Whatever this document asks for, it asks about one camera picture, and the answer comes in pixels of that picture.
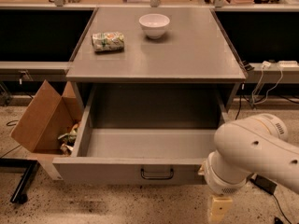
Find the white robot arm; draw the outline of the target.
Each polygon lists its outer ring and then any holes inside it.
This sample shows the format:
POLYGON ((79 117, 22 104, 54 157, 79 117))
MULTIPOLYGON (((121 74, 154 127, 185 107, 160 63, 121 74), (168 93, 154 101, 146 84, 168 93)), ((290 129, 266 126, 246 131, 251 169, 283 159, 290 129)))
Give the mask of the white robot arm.
POLYGON ((214 145, 203 164, 214 193, 234 194, 253 174, 299 193, 299 147, 288 143, 287 127, 277 116, 263 113, 226 122, 215 132, 214 145))

